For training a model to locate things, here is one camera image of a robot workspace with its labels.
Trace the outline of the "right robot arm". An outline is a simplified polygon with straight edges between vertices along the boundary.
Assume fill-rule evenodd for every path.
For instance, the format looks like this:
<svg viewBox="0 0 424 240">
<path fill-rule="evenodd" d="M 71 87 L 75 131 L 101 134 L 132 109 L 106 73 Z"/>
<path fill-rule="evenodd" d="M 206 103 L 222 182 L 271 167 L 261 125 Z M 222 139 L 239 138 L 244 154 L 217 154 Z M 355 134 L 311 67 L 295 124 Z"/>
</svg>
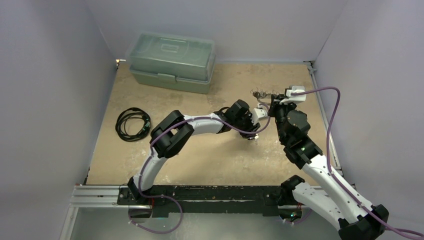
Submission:
<svg viewBox="0 0 424 240">
<path fill-rule="evenodd" d="M 278 140 L 288 160 L 322 188 L 316 192 L 303 178 L 293 175 L 281 184 L 280 199 L 306 205 L 327 220 L 342 240 L 375 240 L 385 232 L 389 211 L 361 196 L 328 163 L 323 151 L 308 136 L 307 115 L 289 97 L 271 97 L 268 115 L 275 119 Z"/>
</svg>

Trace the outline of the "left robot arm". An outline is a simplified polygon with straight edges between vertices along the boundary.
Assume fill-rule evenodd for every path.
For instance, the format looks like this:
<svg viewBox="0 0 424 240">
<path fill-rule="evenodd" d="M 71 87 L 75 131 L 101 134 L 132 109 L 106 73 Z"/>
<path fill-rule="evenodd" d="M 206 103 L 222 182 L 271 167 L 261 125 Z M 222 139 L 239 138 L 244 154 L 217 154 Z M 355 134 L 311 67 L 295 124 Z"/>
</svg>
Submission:
<svg viewBox="0 0 424 240">
<path fill-rule="evenodd" d="M 129 197 L 138 205 L 146 203 L 154 180 L 165 162 L 176 156 L 190 137 L 201 134 L 221 134 L 236 130 L 247 140 L 256 140 L 261 131 L 260 120 L 268 117 L 266 107 L 259 105 L 250 110 L 239 99 L 230 107 L 223 107 L 208 115 L 184 115 L 172 111 L 152 131 L 150 152 L 139 173 L 127 183 Z"/>
</svg>

